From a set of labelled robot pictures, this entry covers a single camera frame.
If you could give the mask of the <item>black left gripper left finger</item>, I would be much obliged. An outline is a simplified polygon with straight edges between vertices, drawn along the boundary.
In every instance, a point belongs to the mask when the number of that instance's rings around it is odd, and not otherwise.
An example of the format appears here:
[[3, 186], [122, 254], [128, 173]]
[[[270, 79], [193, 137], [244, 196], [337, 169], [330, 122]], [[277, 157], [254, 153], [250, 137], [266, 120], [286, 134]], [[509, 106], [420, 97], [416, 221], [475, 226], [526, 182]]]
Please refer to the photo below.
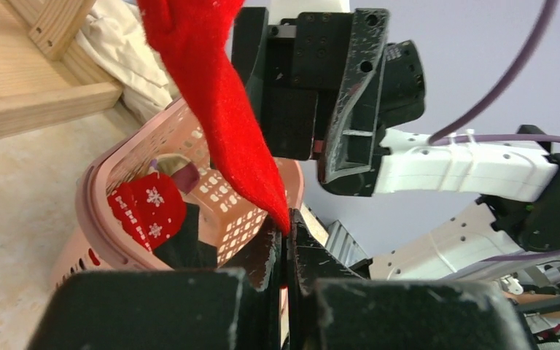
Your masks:
[[30, 349], [279, 349], [281, 233], [266, 218], [218, 269], [79, 273]]

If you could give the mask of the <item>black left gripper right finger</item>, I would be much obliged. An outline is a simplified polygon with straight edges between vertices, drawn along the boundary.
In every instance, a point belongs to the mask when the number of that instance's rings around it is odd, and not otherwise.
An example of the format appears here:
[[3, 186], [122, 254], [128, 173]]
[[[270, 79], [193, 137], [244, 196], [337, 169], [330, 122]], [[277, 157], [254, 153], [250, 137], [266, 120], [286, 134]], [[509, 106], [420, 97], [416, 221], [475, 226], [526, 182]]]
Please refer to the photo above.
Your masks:
[[364, 279], [290, 212], [291, 349], [536, 349], [526, 322], [494, 286]]

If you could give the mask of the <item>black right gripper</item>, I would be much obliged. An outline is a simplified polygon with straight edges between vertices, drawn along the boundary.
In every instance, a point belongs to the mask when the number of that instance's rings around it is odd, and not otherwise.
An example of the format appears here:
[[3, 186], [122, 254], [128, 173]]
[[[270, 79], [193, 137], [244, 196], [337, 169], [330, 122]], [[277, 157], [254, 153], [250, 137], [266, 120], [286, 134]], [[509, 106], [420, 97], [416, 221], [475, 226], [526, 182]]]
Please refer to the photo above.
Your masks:
[[415, 44], [388, 40], [387, 9], [302, 12], [268, 22], [244, 7], [231, 61], [272, 156], [319, 158], [318, 180], [334, 195], [359, 195], [387, 128], [425, 110]]

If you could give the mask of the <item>pink plastic laundry basket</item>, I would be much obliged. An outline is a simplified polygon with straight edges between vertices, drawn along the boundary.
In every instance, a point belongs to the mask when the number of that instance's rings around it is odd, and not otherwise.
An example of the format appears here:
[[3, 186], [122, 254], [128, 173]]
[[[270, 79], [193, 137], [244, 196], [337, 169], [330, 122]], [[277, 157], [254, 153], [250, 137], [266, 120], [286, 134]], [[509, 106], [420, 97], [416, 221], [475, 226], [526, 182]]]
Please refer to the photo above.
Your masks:
[[180, 99], [89, 165], [75, 207], [77, 228], [54, 264], [55, 286], [95, 269], [165, 270], [158, 252], [171, 243], [185, 257], [208, 248], [209, 263], [221, 265], [266, 218], [211, 168], [202, 129]]

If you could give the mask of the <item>red patterned sock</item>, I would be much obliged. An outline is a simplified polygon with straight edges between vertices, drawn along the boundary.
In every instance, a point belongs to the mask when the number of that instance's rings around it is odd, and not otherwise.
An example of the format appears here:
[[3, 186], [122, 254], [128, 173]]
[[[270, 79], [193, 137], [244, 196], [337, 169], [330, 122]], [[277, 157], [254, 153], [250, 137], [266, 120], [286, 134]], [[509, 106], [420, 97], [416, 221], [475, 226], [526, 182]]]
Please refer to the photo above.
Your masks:
[[148, 252], [179, 232], [187, 212], [173, 180], [159, 173], [123, 182], [107, 200], [121, 228]]

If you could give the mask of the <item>striped maroon purple sock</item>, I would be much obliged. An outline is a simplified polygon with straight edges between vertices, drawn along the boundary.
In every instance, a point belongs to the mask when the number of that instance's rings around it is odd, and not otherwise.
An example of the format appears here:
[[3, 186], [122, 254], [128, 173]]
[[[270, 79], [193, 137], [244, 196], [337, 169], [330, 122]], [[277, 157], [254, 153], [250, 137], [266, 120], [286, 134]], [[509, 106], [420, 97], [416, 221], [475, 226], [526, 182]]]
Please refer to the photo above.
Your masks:
[[166, 153], [151, 159], [147, 173], [169, 176], [184, 194], [194, 190], [201, 179], [196, 164], [188, 157], [177, 153]]

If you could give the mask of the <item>red plain sock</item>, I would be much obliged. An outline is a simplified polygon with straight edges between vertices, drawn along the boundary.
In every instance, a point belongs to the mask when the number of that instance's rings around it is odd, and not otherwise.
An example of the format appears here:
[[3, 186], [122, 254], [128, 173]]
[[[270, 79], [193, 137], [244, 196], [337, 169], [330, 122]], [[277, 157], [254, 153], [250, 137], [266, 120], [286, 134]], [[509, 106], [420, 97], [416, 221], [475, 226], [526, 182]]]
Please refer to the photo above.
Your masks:
[[225, 44], [242, 1], [138, 1], [149, 46], [197, 117], [209, 154], [230, 186], [268, 212], [287, 236], [289, 208], [276, 163], [265, 144]]

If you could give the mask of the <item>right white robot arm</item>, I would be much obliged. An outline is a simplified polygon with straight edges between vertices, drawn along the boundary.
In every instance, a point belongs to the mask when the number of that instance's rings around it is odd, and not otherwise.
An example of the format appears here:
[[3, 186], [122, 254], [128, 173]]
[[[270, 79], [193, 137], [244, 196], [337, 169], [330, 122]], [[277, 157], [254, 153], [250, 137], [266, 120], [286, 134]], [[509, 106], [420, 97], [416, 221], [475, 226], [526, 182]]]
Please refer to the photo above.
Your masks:
[[387, 39], [385, 9], [301, 12], [269, 21], [245, 7], [232, 62], [265, 142], [299, 201], [300, 162], [317, 160], [320, 184], [340, 196], [402, 191], [474, 193], [441, 226], [392, 252], [343, 262], [372, 279], [539, 279], [560, 265], [560, 153], [533, 125], [512, 135], [400, 126], [425, 110], [424, 69], [411, 40]]

